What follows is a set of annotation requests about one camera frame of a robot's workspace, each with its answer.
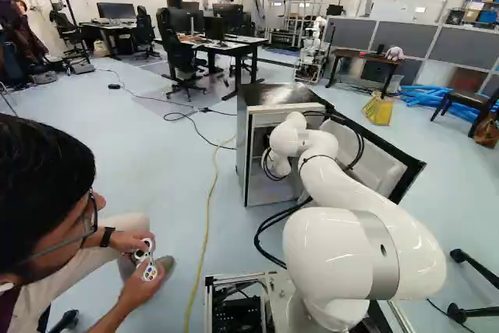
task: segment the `eyeglasses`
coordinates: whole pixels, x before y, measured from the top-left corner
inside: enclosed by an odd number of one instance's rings
[[[58,243],[57,245],[48,247],[45,250],[40,251],[39,253],[34,253],[30,255],[27,259],[20,261],[18,264],[24,263],[29,260],[36,259],[38,257],[42,257],[47,253],[51,253],[52,251],[59,250],[60,248],[69,245],[70,243],[74,243],[77,241],[81,241],[81,244],[83,245],[85,242],[85,239],[87,239],[89,236],[94,234],[97,231],[97,202],[95,200],[94,196],[94,191],[90,189],[88,192],[88,199],[92,203],[92,211],[91,211],[91,216],[89,217],[89,210],[88,207],[85,207],[83,212],[80,215],[80,220],[83,221],[83,227],[84,231],[82,234],[79,234],[78,236],[74,236],[70,239],[65,239],[64,241]]]

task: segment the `yellow cable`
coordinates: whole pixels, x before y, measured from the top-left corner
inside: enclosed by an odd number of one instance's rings
[[[211,185],[210,192],[208,193],[208,198],[206,200],[206,229],[204,232],[203,249],[201,250],[200,262],[197,265],[196,281],[194,282],[193,290],[190,292],[189,305],[186,308],[186,314],[184,316],[184,333],[189,333],[190,314],[191,314],[191,311],[193,310],[194,298],[196,297],[197,286],[200,283],[201,271],[203,269],[204,254],[206,253],[206,248],[208,245],[208,236],[210,234],[210,202],[211,202],[211,196],[213,195],[213,192],[215,190],[215,186],[217,185],[217,180],[218,180],[217,152],[218,152],[218,150],[220,150],[221,146],[226,145],[234,138],[235,138],[235,135],[232,136],[229,140],[225,140],[224,142],[219,144],[215,148],[215,151],[213,153],[213,165],[215,167],[215,177],[213,179],[213,184]]]

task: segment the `cubicle partition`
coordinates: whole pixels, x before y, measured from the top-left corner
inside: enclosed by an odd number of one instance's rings
[[[453,25],[404,23],[329,16],[332,44],[374,52],[384,44],[404,50],[406,60],[395,74],[402,84],[458,87],[490,94],[499,87],[499,34],[493,30]],[[331,37],[330,27],[324,40]]]

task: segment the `game controller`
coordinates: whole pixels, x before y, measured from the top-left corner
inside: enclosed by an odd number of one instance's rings
[[[135,250],[132,254],[132,260],[135,264],[141,264],[148,257],[152,257],[152,253],[154,251],[154,241],[151,238],[142,238],[142,240],[146,243],[148,249],[146,252],[142,250]]]
[[[147,265],[145,271],[143,272],[142,279],[145,282],[151,282],[157,277],[157,268],[154,260],[149,258],[149,264]]]

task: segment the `man's hand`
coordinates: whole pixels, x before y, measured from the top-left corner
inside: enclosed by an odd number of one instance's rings
[[[146,282],[142,279],[148,264],[148,260],[142,262],[130,278],[126,280],[118,298],[118,305],[125,310],[135,310],[138,306],[152,298],[163,284],[163,281],[165,280],[165,269],[159,263],[156,263],[157,277],[153,281]]]
[[[151,238],[154,240],[154,234],[146,230],[134,230],[129,232],[113,232],[109,239],[109,246],[121,253],[132,253],[137,249],[141,249],[146,253],[149,248],[142,240],[143,238]]]
[[[102,317],[87,333],[112,333],[126,319],[130,312],[148,301],[165,280],[165,269],[156,264],[157,277],[151,282],[142,279],[148,261],[144,261],[125,282],[115,306]]]

